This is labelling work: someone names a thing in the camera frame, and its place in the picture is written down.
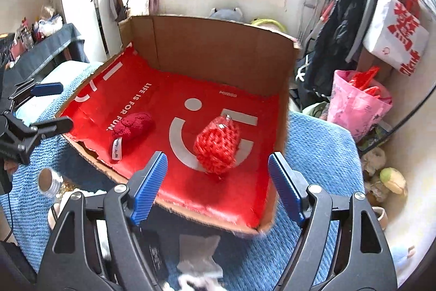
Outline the person left hand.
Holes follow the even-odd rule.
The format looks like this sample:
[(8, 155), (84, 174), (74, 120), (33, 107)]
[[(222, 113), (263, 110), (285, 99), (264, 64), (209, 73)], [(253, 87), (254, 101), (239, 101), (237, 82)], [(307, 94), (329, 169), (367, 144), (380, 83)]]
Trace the person left hand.
[(19, 168), (19, 163), (15, 161), (5, 160), (3, 165), (3, 171), (8, 174), (14, 174)]

